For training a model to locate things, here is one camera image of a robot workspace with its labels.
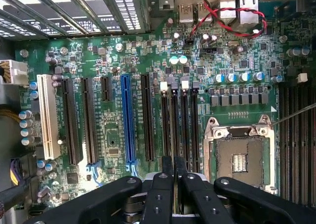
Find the dark RAM slot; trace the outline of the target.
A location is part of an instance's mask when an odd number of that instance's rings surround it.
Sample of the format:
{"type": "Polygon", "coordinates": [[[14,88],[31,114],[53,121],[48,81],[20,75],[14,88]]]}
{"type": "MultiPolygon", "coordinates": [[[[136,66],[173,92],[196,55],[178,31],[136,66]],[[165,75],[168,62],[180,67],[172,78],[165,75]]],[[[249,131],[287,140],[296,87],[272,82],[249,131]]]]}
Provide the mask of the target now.
{"type": "MultiPolygon", "coordinates": [[[[279,85],[279,112],[280,118],[283,119],[288,115],[288,91],[284,83],[279,85]]],[[[288,124],[283,121],[279,124],[280,135],[280,180],[282,198],[289,199],[288,191],[288,174],[287,174],[287,142],[288,142],[288,124]]]]}
{"type": "Polygon", "coordinates": [[[301,194],[302,203],[308,205],[308,111],[301,114],[301,194]]]}
{"type": "MultiPolygon", "coordinates": [[[[295,87],[289,88],[289,99],[290,99],[290,112],[294,114],[298,111],[298,97],[297,89],[295,87]]],[[[289,120],[291,128],[291,191],[292,191],[292,202],[298,203],[299,201],[299,191],[298,191],[298,151],[297,151],[297,141],[298,141],[298,131],[297,131],[297,116],[294,115],[289,120]]]]}

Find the RAM slot with white latch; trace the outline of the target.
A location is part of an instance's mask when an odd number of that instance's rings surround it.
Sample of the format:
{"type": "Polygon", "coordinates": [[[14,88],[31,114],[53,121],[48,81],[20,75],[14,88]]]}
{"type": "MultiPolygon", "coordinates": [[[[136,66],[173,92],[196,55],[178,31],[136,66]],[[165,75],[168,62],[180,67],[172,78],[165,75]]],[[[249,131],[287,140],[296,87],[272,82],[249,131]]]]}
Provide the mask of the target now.
{"type": "Polygon", "coordinates": [[[168,112],[168,85],[167,82],[160,83],[161,93],[161,115],[162,115],[162,136],[164,155],[170,155],[170,129],[169,129],[169,112],[168,112]]]}
{"type": "Polygon", "coordinates": [[[187,170],[190,170],[190,133],[189,133],[189,115],[188,115],[188,92],[189,81],[181,81],[181,119],[182,119],[182,145],[183,157],[186,162],[187,170]]]}

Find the RAM slot with black latch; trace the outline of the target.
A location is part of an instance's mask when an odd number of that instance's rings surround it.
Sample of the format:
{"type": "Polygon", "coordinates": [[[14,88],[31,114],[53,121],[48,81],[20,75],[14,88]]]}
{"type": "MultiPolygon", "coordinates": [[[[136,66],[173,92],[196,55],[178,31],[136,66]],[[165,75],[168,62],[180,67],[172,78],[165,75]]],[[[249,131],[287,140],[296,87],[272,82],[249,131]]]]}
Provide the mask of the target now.
{"type": "Polygon", "coordinates": [[[174,157],[179,156],[179,128],[178,128],[178,82],[174,77],[168,78],[168,86],[170,90],[169,118],[171,129],[171,148],[174,157]]]}
{"type": "Polygon", "coordinates": [[[191,90],[191,135],[192,135],[192,154],[193,154],[193,172],[198,173],[199,164],[199,141],[198,141],[198,90],[199,82],[193,81],[191,90]]]}

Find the silver CPU socket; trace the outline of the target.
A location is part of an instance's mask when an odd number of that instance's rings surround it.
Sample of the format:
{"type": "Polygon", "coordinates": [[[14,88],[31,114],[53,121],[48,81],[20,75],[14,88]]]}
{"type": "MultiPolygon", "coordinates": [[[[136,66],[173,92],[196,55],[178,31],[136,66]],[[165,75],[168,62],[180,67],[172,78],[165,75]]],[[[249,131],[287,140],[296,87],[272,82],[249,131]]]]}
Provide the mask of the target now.
{"type": "Polygon", "coordinates": [[[210,117],[203,138],[204,174],[237,179],[278,194],[275,131],[267,114],[255,124],[220,125],[210,117]]]}

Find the long black expansion slot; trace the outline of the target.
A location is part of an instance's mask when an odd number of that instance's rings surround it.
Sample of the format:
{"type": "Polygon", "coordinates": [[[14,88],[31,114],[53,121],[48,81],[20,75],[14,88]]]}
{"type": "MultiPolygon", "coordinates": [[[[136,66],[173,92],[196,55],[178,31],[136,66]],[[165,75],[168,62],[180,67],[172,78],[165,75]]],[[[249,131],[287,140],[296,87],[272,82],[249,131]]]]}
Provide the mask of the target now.
{"type": "Polygon", "coordinates": [[[98,144],[96,134],[92,79],[81,78],[80,83],[87,163],[94,164],[98,161],[98,144]]]}
{"type": "Polygon", "coordinates": [[[72,79],[62,81],[63,114],[65,138],[68,149],[69,164],[77,165],[80,161],[80,148],[77,127],[77,114],[72,79]]]}
{"type": "Polygon", "coordinates": [[[141,92],[142,92],[143,125],[144,125],[146,159],[147,161],[153,161],[155,157],[155,149],[154,149],[152,98],[151,98],[149,74],[141,75],[141,92]]]}

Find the blue expansion slot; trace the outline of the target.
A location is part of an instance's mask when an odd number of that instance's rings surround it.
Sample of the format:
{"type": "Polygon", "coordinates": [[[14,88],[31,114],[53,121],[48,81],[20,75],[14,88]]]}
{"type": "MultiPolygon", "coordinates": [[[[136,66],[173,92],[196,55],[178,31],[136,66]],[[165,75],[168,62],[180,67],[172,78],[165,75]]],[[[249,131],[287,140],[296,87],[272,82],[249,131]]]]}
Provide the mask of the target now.
{"type": "Polygon", "coordinates": [[[136,161],[136,142],[133,118],[131,76],[129,74],[121,75],[120,83],[126,162],[132,164],[136,161]]]}

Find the thin metal locking lever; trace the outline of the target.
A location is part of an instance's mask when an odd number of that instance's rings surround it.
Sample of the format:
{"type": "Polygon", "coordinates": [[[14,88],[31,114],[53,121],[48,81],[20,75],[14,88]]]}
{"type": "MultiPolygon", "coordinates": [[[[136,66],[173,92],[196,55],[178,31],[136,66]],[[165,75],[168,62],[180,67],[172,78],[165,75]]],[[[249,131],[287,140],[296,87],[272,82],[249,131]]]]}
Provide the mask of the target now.
{"type": "Polygon", "coordinates": [[[301,109],[301,110],[299,110],[299,111],[296,111],[296,112],[294,112],[294,113],[292,113],[292,114],[290,114],[290,115],[288,115],[288,116],[286,116],[286,117],[284,117],[284,118],[282,118],[282,119],[279,119],[279,120],[276,121],[276,122],[271,123],[270,128],[273,128],[275,125],[278,125],[278,124],[280,124],[280,123],[282,123],[282,122],[284,122],[284,121],[286,121],[286,120],[289,120],[289,119],[292,118],[292,117],[295,117],[295,116],[297,116],[297,115],[299,115],[299,114],[301,114],[301,113],[303,113],[303,112],[306,112],[306,111],[308,111],[308,110],[311,110],[311,109],[313,109],[313,108],[315,108],[315,107],[316,107],[316,103],[311,104],[311,105],[309,105],[309,106],[306,106],[306,107],[304,107],[303,109],[301,109]]]}

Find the short black expansion slot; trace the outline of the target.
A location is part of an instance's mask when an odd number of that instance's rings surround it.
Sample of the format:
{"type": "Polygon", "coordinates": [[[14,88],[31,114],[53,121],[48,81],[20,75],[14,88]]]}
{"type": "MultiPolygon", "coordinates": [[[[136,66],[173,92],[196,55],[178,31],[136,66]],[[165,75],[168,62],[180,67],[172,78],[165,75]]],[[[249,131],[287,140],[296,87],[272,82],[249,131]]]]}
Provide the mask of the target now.
{"type": "Polygon", "coordinates": [[[105,102],[113,101],[112,78],[108,76],[101,77],[100,82],[102,100],[105,102]]]}

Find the white PCI expansion slot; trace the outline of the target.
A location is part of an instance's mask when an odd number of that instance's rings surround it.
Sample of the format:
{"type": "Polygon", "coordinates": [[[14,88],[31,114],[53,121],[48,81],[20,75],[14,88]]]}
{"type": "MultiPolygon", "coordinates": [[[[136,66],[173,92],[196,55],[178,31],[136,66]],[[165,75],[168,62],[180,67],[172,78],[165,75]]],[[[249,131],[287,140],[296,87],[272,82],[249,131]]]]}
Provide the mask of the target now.
{"type": "Polygon", "coordinates": [[[53,160],[61,155],[60,146],[57,143],[59,130],[56,91],[52,82],[50,75],[37,75],[42,144],[46,160],[53,160]]]}

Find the green motherboard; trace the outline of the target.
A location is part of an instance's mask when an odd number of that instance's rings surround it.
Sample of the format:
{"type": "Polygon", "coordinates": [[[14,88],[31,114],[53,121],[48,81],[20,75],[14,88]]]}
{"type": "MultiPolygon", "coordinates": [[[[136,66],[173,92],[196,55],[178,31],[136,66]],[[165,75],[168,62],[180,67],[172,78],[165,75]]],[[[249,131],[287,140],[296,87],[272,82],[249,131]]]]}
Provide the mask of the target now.
{"type": "MultiPolygon", "coordinates": [[[[255,39],[239,38],[224,29],[206,22],[193,30],[177,22],[178,13],[172,14],[151,34],[114,37],[78,38],[21,41],[15,43],[15,56],[28,66],[30,85],[20,92],[21,107],[32,112],[35,142],[27,147],[34,151],[38,160],[39,189],[44,196],[35,200],[39,206],[57,207],[67,201],[88,193],[123,176],[132,175],[144,179],[149,173],[162,170],[163,136],[160,83],[174,77],[178,82],[178,128],[180,153],[183,157],[181,119],[181,81],[189,81],[188,115],[190,133],[190,172],[193,172],[191,135],[191,90],[193,81],[199,82],[197,95],[199,173],[204,174],[203,138],[210,117],[220,125],[255,124],[262,114],[267,114],[271,123],[280,119],[279,85],[284,83],[288,91],[288,115],[290,112],[289,88],[297,89],[298,111],[316,103],[316,15],[303,13],[280,22],[273,13],[272,4],[265,3],[262,10],[268,18],[265,32],[255,39]],[[290,48],[310,48],[308,56],[289,57],[290,48]],[[186,65],[169,64],[172,56],[185,55],[186,65]],[[250,80],[238,80],[241,73],[250,74],[250,80]],[[263,72],[263,81],[256,82],[252,75],[263,72]],[[234,73],[234,83],[214,83],[216,74],[234,73]],[[307,73],[308,81],[297,83],[297,76],[307,73]],[[42,144],[40,106],[37,75],[47,74],[53,80],[56,91],[61,155],[46,160],[42,144]],[[131,76],[133,118],[135,127],[136,161],[126,162],[120,77],[131,76]],[[154,149],[153,161],[147,161],[145,152],[141,75],[149,74],[152,98],[154,149]],[[272,76],[283,76],[283,82],[274,84],[272,76]],[[101,96],[101,77],[112,78],[113,101],[105,102],[101,96]],[[91,78],[95,110],[98,161],[87,163],[84,139],[81,78],[91,78]],[[69,164],[65,138],[62,81],[73,80],[77,127],[81,161],[69,164]]],[[[168,112],[170,105],[168,86],[168,112]]],[[[291,189],[291,128],[288,124],[287,174],[289,201],[291,189]]],[[[301,194],[301,114],[297,115],[298,191],[301,194]]],[[[276,174],[278,194],[280,180],[280,135],[279,124],[273,127],[276,142],[276,174]]],[[[316,207],[316,107],[308,110],[308,205],[316,207]]]]}

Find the silver USB port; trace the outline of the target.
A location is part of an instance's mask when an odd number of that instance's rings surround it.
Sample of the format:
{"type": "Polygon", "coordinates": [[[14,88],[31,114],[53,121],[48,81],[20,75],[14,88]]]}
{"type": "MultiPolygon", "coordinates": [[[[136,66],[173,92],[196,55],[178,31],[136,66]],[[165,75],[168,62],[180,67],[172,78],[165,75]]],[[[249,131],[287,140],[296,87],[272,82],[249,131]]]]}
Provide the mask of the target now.
{"type": "Polygon", "coordinates": [[[198,3],[197,4],[197,18],[198,21],[201,21],[204,17],[206,17],[209,14],[209,11],[206,9],[204,3],[198,3]]]}
{"type": "Polygon", "coordinates": [[[179,9],[179,23],[191,24],[194,22],[193,5],[180,4],[179,9]]]}

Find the white power connector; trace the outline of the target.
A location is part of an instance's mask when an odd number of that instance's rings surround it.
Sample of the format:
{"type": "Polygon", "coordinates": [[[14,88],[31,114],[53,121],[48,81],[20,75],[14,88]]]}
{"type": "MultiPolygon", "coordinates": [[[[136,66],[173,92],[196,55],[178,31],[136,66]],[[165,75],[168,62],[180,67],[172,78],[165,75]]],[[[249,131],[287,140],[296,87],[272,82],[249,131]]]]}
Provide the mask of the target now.
{"type": "Polygon", "coordinates": [[[29,85],[27,64],[14,60],[0,60],[0,84],[27,87],[29,85]]]}

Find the perforated metal slot cover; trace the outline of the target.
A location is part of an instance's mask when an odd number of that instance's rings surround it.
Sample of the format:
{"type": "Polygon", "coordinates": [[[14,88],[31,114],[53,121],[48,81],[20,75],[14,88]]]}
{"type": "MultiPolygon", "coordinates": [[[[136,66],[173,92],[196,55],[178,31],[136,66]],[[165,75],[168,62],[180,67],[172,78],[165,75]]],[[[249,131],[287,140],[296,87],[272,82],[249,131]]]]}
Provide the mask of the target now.
{"type": "Polygon", "coordinates": [[[126,34],[143,34],[148,28],[146,0],[103,0],[126,34]]]}

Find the grey metal PC case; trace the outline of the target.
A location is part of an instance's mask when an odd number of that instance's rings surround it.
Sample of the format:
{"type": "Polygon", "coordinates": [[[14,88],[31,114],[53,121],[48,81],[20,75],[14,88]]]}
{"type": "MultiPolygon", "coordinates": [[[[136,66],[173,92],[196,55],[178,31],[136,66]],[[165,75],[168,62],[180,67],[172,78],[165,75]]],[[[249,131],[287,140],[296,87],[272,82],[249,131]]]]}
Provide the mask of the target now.
{"type": "MultiPolygon", "coordinates": [[[[262,10],[265,3],[272,4],[273,13],[280,22],[303,13],[316,15],[316,0],[236,0],[236,8],[219,8],[219,0],[174,0],[174,10],[159,10],[158,0],[146,0],[148,30],[143,34],[124,33],[103,0],[0,0],[0,60],[18,61],[15,43],[21,41],[56,40],[144,35],[155,32],[170,15],[178,13],[180,4],[192,4],[193,30],[206,22],[224,29],[230,35],[255,39],[266,28],[268,18],[262,10]],[[204,3],[209,14],[198,21],[197,4],[204,3]],[[235,10],[236,19],[226,25],[220,18],[221,10],[235,10]]],[[[39,206],[35,200],[44,196],[40,191],[38,160],[34,151],[22,145],[20,92],[27,87],[0,84],[0,224],[24,224],[42,213],[53,209],[39,206]],[[10,179],[13,158],[28,157],[32,175],[29,186],[14,186],[10,179]]],[[[172,220],[179,214],[177,179],[174,177],[172,220]]]]}

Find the small dark rear port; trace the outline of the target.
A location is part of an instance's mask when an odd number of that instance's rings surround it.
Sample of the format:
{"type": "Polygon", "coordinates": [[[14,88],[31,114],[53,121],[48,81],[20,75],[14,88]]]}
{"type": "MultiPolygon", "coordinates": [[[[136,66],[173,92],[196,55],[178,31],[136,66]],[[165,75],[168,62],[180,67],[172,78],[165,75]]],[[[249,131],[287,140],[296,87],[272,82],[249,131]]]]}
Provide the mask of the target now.
{"type": "Polygon", "coordinates": [[[174,10],[174,0],[158,0],[159,10],[174,10]]]}

